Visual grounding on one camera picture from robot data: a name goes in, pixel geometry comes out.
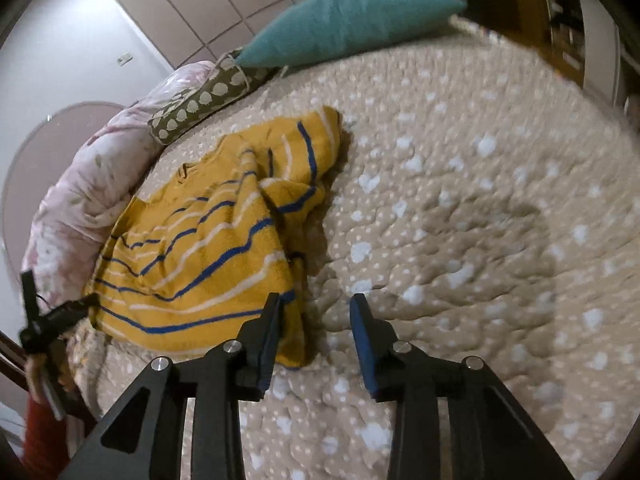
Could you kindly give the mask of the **left hand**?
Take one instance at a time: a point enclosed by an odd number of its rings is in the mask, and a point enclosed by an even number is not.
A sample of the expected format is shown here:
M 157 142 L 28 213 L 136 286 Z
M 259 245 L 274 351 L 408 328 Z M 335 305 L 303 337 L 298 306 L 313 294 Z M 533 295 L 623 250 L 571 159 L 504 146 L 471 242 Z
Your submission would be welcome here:
M 30 354 L 25 363 L 25 377 L 30 396 L 52 411 L 62 410 L 63 400 L 77 392 L 68 364 L 66 341 L 57 339 L 43 353 Z

